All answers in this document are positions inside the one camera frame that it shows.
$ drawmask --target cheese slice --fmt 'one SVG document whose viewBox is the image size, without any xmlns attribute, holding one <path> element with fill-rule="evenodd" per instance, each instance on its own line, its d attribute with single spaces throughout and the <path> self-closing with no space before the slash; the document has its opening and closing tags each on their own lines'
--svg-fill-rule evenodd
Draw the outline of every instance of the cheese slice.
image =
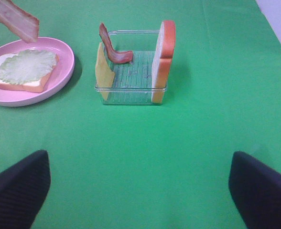
<svg viewBox="0 0 281 229">
<path fill-rule="evenodd" d="M 112 87 L 115 72 L 113 72 L 110 67 L 108 66 L 106 57 L 103 52 L 103 45 L 102 42 L 99 43 L 98 52 L 97 52 L 97 60 L 95 65 L 95 74 L 96 74 L 96 81 L 98 87 L 101 88 L 110 88 Z M 104 100 L 108 99 L 109 92 L 100 92 Z"/>
</svg>

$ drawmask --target bread slice with crust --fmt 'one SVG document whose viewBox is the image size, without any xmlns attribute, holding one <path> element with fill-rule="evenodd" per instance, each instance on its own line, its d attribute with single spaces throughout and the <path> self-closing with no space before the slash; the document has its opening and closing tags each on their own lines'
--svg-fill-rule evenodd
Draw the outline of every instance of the bread slice with crust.
<svg viewBox="0 0 281 229">
<path fill-rule="evenodd" d="M 17 55 L 17 53 L 7 53 L 2 56 L 0 56 L 0 66 L 1 64 L 10 57 L 13 57 Z M 59 57 L 56 55 L 56 62 L 59 62 Z M 2 90 L 11 90 L 11 91 L 28 91 L 28 92 L 35 92 L 35 93 L 40 93 L 44 90 L 44 86 L 49 80 L 49 77 L 52 73 L 52 70 L 43 76 L 40 80 L 32 81 L 32 82 L 27 82 L 23 84 L 11 84 L 4 82 L 3 80 L 0 79 L 0 89 Z"/>
<path fill-rule="evenodd" d="M 171 20 L 162 22 L 152 62 L 152 88 L 164 88 L 167 84 L 175 46 L 175 23 Z M 153 92 L 151 101 L 162 103 L 164 92 Z"/>
</svg>

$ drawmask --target green lettuce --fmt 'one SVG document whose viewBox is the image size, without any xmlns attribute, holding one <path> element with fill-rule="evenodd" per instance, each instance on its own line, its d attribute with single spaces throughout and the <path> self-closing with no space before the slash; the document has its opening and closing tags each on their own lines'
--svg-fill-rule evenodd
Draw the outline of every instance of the green lettuce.
<svg viewBox="0 0 281 229">
<path fill-rule="evenodd" d="M 56 54 L 47 50 L 24 50 L 0 65 L 0 79 L 10 84 L 40 80 L 56 65 Z"/>
</svg>

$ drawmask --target transparent box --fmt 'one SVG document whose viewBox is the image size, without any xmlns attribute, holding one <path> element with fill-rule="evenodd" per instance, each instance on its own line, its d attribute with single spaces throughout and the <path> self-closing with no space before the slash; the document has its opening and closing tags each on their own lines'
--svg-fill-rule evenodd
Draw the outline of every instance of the transparent box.
<svg viewBox="0 0 281 229">
<path fill-rule="evenodd" d="M 164 88 L 152 88 L 151 66 L 155 54 L 159 30 L 121 30 L 108 32 L 115 50 L 133 50 L 133 61 L 115 64 L 105 58 L 110 69 L 115 72 L 112 87 L 98 87 L 101 94 L 107 94 L 107 99 L 101 96 L 103 104 L 161 104 L 151 101 L 152 93 L 163 96 Z"/>
</svg>

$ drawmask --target white bread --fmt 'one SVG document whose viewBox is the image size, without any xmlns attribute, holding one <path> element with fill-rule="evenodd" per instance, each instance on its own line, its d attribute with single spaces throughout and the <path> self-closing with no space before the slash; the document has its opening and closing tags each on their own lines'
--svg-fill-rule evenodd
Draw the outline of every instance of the white bread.
<svg viewBox="0 0 281 229">
<path fill-rule="evenodd" d="M 167 84 L 175 46 L 174 21 L 165 20 L 161 24 L 156 50 L 152 62 L 152 88 L 164 88 Z M 162 103 L 164 92 L 153 92 L 151 101 Z"/>
<path fill-rule="evenodd" d="M 17 53 L 8 53 L 0 56 L 0 65 L 8 58 L 17 55 Z M 47 83 L 52 71 L 45 76 L 43 76 L 40 80 L 32 81 L 24 84 L 10 84 L 4 82 L 0 79 L 0 89 L 2 90 L 11 90 L 11 91 L 28 91 L 40 93 L 44 90 L 44 86 Z"/>
</svg>

